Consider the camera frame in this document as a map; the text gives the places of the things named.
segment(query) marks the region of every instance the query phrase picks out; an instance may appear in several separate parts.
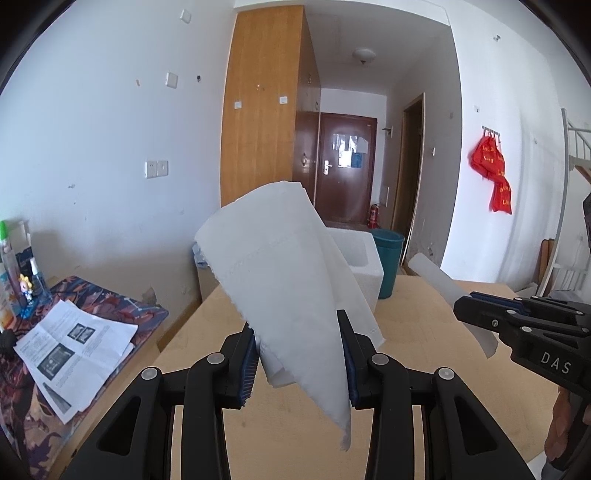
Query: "doorway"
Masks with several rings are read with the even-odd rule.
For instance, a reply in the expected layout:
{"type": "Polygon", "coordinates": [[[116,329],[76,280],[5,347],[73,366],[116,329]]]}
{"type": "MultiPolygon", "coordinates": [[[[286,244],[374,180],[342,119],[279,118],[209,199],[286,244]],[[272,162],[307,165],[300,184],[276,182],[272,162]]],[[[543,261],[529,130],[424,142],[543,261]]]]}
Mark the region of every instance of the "doorway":
{"type": "Polygon", "coordinates": [[[325,222],[366,223],[377,127],[375,118],[321,113],[316,211],[325,222]]]}
{"type": "Polygon", "coordinates": [[[402,112],[400,162],[391,229],[406,239],[401,262],[405,260],[408,241],[413,233],[418,188],[423,170],[425,138],[425,94],[413,100],[402,112]]]}

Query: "blue poster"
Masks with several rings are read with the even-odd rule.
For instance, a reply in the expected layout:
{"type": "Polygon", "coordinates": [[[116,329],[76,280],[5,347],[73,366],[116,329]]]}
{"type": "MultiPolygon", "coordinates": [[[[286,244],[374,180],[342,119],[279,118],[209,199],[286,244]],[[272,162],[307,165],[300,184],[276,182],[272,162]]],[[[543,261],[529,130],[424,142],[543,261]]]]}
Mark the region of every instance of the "blue poster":
{"type": "Polygon", "coordinates": [[[351,168],[361,168],[361,153],[351,155],[351,168]]]}

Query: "fire extinguisher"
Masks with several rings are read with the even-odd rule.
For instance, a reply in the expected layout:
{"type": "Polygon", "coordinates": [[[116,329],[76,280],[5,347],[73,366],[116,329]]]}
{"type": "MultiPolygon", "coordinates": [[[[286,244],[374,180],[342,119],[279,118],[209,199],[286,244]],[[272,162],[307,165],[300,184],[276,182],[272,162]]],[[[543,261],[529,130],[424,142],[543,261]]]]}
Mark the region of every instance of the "fire extinguisher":
{"type": "Polygon", "coordinates": [[[369,228],[379,228],[378,219],[379,219],[379,206],[372,205],[371,209],[369,210],[368,227],[369,228]]]}

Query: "bottle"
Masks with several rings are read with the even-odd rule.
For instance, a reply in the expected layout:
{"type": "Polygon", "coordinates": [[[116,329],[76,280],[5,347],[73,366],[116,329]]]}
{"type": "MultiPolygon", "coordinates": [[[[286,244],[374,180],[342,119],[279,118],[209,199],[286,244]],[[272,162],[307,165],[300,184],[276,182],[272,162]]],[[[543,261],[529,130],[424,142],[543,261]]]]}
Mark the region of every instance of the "bottle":
{"type": "Polygon", "coordinates": [[[26,307],[27,301],[21,293],[21,284],[19,280],[19,277],[21,276],[21,269],[18,266],[17,256],[15,255],[12,245],[10,244],[10,239],[8,238],[8,227],[6,226],[4,220],[0,222],[0,257],[2,258],[2,263],[4,264],[4,268],[8,273],[10,285],[12,285],[12,289],[17,296],[18,302],[21,304],[21,307],[26,307]]]}
{"type": "Polygon", "coordinates": [[[5,292],[2,291],[0,292],[0,333],[10,327],[13,322],[14,314],[10,308],[10,301],[5,292]]]}
{"type": "Polygon", "coordinates": [[[4,268],[4,264],[0,263],[0,295],[4,296],[12,308],[14,315],[21,313],[21,304],[18,302],[17,295],[12,288],[8,272],[4,268]]]}
{"type": "Polygon", "coordinates": [[[31,272],[33,274],[31,279],[31,283],[33,284],[33,297],[36,297],[40,302],[45,303],[46,301],[51,300],[51,293],[49,288],[47,288],[47,283],[45,282],[43,274],[37,266],[37,260],[35,260],[35,257],[31,257],[30,261],[31,272]]]}

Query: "human hand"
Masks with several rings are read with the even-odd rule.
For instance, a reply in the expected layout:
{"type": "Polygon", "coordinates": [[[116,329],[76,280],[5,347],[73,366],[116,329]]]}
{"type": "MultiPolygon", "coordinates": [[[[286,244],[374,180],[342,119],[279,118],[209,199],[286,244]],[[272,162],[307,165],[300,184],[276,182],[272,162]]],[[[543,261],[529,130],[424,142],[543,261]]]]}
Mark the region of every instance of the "human hand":
{"type": "MultiPolygon", "coordinates": [[[[560,458],[569,442],[569,430],[571,427],[571,406],[570,406],[570,392],[565,388],[558,389],[558,399],[552,410],[552,423],[548,432],[548,438],[544,444],[544,451],[548,461],[560,458]]],[[[587,407],[583,422],[591,425],[591,405],[587,407]]]]}

